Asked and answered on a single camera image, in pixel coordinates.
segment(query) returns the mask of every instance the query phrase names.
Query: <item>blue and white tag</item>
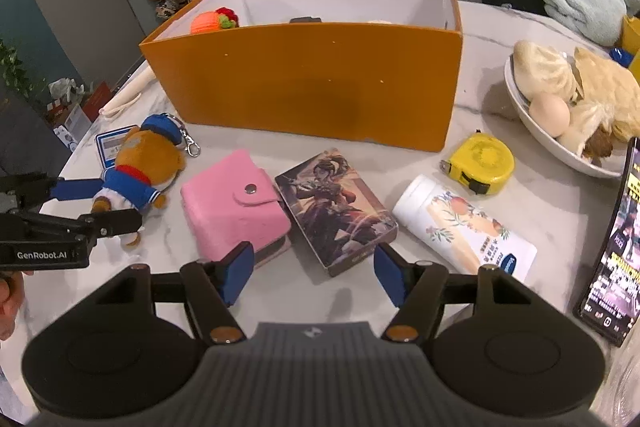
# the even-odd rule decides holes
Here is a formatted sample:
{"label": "blue and white tag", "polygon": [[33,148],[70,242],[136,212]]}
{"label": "blue and white tag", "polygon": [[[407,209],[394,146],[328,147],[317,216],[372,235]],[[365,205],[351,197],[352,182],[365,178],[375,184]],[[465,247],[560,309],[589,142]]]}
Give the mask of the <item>blue and white tag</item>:
{"label": "blue and white tag", "polygon": [[115,131],[103,132],[95,137],[98,156],[103,169],[109,169],[116,163],[116,156],[124,143],[124,137],[135,125],[129,125]]}

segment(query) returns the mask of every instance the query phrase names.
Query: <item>green plant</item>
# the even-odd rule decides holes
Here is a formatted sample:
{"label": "green plant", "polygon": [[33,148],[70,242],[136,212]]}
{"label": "green plant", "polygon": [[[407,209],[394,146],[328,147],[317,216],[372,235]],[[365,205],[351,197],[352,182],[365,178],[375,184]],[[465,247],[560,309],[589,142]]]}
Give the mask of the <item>green plant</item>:
{"label": "green plant", "polygon": [[18,58],[15,48],[8,47],[0,39],[0,70],[4,83],[9,89],[29,100],[36,86],[29,80],[21,65],[22,61]]}

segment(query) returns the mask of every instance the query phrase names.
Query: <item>smartphone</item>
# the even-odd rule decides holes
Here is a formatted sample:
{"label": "smartphone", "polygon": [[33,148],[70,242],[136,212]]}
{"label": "smartphone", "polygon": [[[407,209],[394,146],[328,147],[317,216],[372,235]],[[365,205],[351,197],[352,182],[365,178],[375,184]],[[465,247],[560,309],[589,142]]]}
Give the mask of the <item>smartphone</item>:
{"label": "smartphone", "polygon": [[593,278],[575,315],[620,347],[640,315],[640,138],[629,140],[625,171]]}

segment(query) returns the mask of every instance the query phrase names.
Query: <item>open cardboard box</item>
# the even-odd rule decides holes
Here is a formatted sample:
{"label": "open cardboard box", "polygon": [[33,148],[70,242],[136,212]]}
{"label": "open cardboard box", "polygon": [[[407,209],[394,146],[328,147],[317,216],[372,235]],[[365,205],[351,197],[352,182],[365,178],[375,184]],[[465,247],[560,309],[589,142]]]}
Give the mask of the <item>open cardboard box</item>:
{"label": "open cardboard box", "polygon": [[[190,35],[222,6],[239,28]],[[457,0],[194,0],[140,48],[187,122],[439,151],[462,26]]]}

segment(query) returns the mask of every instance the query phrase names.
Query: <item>red collar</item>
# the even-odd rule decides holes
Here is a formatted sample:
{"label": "red collar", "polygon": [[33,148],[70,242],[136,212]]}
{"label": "red collar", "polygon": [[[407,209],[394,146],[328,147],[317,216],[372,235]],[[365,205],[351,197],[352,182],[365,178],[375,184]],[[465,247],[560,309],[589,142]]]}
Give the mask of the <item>red collar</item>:
{"label": "red collar", "polygon": [[151,180],[149,179],[149,177],[144,172],[139,171],[138,169],[136,169],[135,167],[132,167],[131,165],[116,165],[116,171],[124,172],[125,174],[128,174],[132,178],[137,179],[139,182],[142,182],[145,185],[151,186]]}

